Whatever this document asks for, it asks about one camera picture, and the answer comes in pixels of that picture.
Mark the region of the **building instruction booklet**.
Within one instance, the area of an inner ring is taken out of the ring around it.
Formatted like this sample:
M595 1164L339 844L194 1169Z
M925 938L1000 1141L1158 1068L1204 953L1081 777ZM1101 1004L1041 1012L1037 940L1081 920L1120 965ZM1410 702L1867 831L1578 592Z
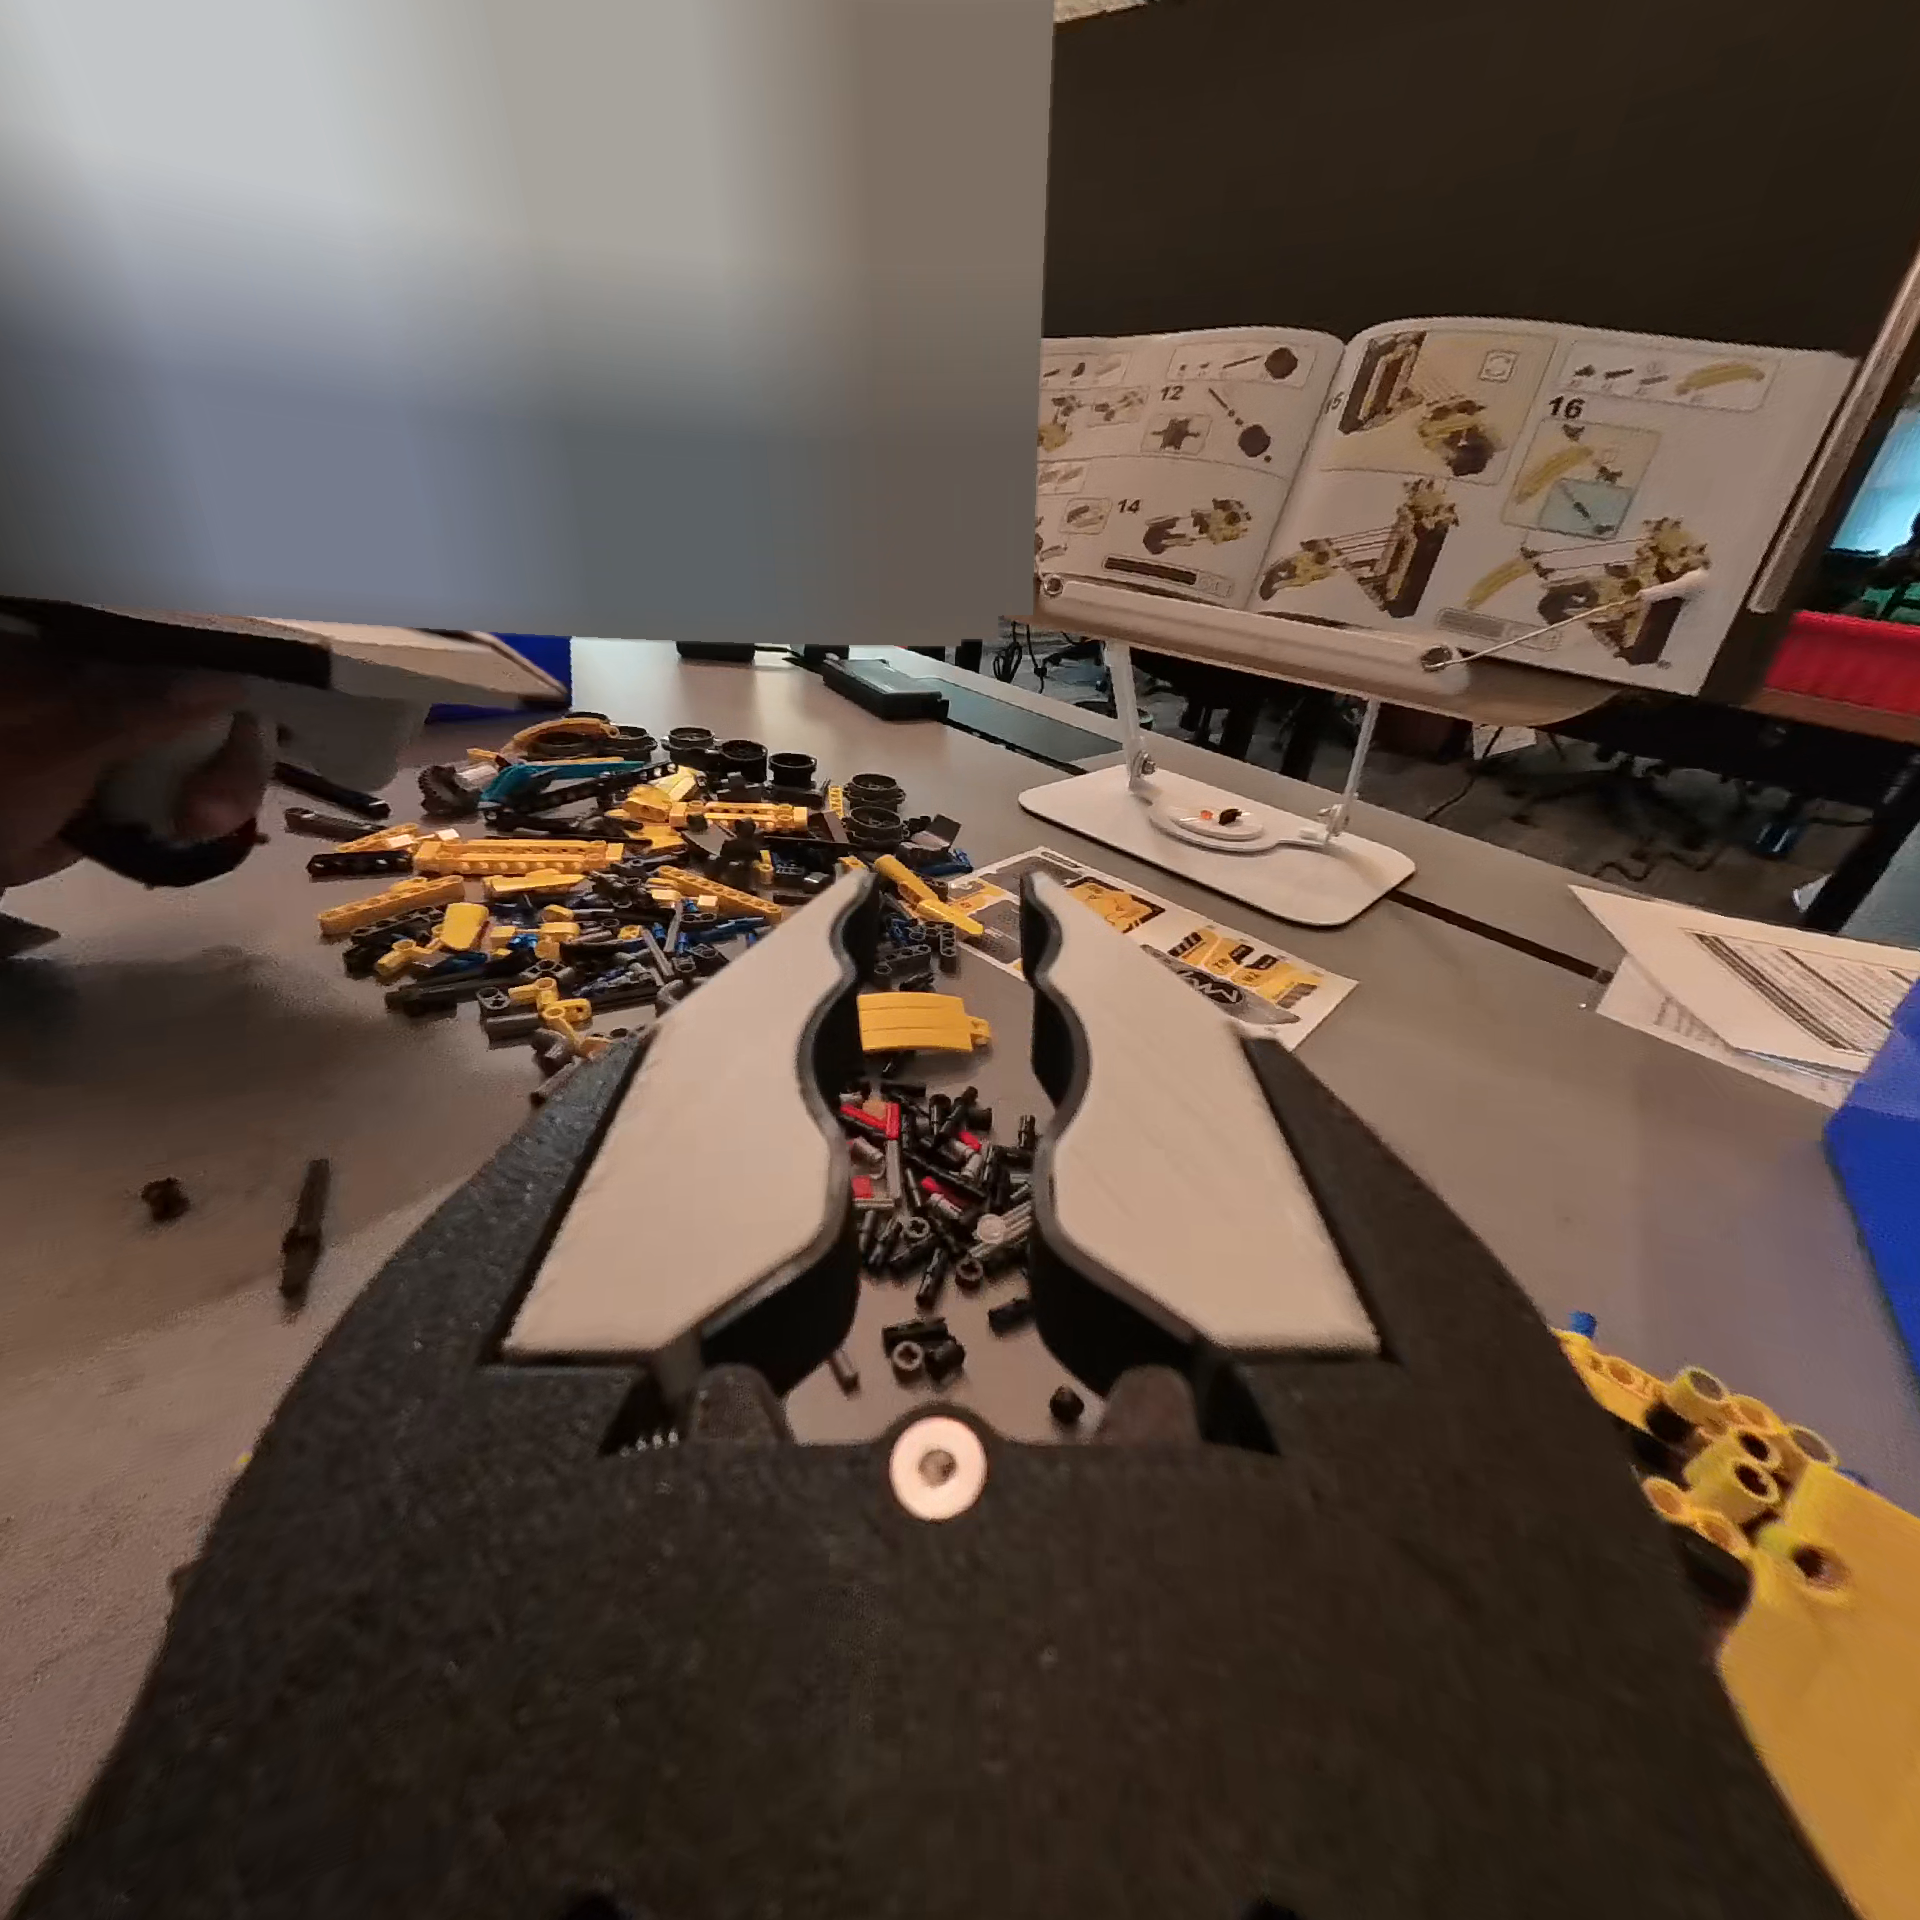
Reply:
M1695 697L1852 375L1488 316L1044 340L1037 576Z

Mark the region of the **blue storage bin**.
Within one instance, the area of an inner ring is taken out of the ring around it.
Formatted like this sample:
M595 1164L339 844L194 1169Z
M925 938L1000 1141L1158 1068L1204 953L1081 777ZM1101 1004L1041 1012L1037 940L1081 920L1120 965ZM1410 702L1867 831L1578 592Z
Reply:
M1917 1369L1917 986L1827 1118L1824 1153L1893 1334Z

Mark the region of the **black flat device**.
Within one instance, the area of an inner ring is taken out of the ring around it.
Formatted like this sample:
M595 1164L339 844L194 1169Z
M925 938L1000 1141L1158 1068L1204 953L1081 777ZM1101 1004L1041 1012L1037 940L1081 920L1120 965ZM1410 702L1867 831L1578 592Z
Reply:
M943 726L945 697L882 659L821 657L819 679L848 706L887 726Z

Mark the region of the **pile of yellow building pieces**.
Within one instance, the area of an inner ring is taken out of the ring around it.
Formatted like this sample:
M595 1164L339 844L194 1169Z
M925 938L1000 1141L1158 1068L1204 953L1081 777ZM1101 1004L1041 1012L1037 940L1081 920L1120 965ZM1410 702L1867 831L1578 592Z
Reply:
M857 992L945 992L967 938L936 878L974 872L945 812L902 781L830 781L808 756L706 727L663 736L562 711L501 747L416 771L416 819L306 771L284 831L312 844L310 881L379 881L317 915L349 981L390 1015L469 1015L535 1064L532 1107L587 1060L650 1031L839 875L879 884L879 948Z

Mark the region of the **papers in clear sleeve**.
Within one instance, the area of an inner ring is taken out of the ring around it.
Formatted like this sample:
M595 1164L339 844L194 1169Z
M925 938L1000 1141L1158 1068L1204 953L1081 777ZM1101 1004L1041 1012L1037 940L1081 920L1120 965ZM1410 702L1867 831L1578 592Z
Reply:
M1620 945L1596 1015L1835 1113L1917 986L1917 950L1570 884Z

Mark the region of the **heap of small black pins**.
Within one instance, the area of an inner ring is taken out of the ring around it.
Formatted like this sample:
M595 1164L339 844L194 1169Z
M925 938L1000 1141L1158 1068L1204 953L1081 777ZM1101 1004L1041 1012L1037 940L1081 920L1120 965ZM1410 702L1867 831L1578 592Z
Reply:
M815 1436L870 1436L907 1412L974 1412L1073 1443L1096 1397L1048 1359L1032 1283L1037 1118L897 1060L835 1096L848 1146L854 1318L805 1384Z

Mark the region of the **yellow curved panel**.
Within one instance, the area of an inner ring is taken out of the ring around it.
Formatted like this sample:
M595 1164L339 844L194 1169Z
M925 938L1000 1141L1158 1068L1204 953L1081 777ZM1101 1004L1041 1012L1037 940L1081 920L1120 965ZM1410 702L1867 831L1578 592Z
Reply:
M976 1056L993 1044L993 1024L958 996L945 992L863 992L854 996L863 1056Z

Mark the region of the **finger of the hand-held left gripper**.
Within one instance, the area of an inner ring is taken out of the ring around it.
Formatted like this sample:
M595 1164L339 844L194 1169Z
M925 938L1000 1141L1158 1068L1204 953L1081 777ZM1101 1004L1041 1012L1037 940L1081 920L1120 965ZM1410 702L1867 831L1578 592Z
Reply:
M341 697L456 710L564 710L570 691L493 633L320 626L326 683Z

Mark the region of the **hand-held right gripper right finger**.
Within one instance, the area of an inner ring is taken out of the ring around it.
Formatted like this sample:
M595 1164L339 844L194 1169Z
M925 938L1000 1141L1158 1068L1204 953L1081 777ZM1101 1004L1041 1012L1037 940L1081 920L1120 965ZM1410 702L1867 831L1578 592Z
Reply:
M1037 1334L1096 1397L1128 1369L1370 1363L1381 1334L1284 1133L1260 1047L1050 875L1023 878Z

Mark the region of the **yellow and grey sticker sheet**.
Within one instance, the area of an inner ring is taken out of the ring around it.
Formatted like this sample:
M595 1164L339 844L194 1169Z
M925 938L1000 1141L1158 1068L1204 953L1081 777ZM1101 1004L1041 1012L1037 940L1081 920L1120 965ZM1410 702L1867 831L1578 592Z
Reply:
M1358 989L1343 973L1219 925L1210 915L1174 905L1138 881L1088 870L1048 846L934 881L945 905L980 928L967 945L1000 973L1023 977L1019 891L1028 875L1062 881L1127 945L1178 973L1244 1028L1266 1028L1285 1047L1311 1036Z

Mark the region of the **person's left hand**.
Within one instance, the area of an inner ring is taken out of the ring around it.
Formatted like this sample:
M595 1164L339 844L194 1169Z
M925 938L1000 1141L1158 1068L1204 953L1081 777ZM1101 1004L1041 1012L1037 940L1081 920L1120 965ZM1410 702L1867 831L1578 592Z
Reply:
M218 844L252 831L274 774L274 746L211 672L64 664L20 649L4 659L4 887L82 861L67 844L101 781L129 758L214 726L223 743L176 792L174 838Z

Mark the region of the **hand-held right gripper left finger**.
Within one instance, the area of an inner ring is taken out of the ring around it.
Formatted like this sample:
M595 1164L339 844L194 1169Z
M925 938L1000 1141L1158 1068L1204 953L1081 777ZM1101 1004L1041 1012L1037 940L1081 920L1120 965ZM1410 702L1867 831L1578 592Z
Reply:
M857 1304L839 1094L879 884L821 898L654 1028L501 1336L510 1363L634 1363L683 1403L719 1366L793 1390Z

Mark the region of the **yellow brick assembly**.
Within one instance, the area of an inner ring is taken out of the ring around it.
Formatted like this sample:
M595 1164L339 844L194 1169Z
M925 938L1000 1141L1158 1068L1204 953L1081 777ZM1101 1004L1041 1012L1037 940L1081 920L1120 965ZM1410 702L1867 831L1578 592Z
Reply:
M1700 1366L1557 1342L1706 1610L1746 1741L1856 1916L1917 1916L1917 1516Z

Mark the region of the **red storage bin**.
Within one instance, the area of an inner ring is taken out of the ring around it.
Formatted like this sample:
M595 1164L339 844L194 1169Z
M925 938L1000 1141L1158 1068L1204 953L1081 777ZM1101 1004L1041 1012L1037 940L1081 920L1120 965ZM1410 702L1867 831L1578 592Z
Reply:
M1917 625L1791 610L1764 687L1830 706L1917 715Z

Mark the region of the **white book stand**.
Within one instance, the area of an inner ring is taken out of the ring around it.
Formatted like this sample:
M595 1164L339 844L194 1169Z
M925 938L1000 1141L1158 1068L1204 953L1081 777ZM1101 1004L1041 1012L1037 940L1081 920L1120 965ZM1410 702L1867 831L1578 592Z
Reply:
M1050 44L1044 340L1417 316L1854 362L1700 691L1779 646L1917 365L1917 2L1141 2ZM1044 822L1305 928L1414 860L1351 831L1379 710L1546 727L1692 697L1037 576L1101 636L1117 771Z

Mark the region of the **long black axle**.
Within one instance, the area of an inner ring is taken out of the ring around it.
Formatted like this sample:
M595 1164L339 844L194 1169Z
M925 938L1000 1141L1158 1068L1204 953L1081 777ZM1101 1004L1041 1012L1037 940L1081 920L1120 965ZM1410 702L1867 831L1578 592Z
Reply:
M290 1226L279 1235L276 1299L288 1313L301 1313L326 1242L326 1206L334 1187L334 1164L310 1159L301 1177Z

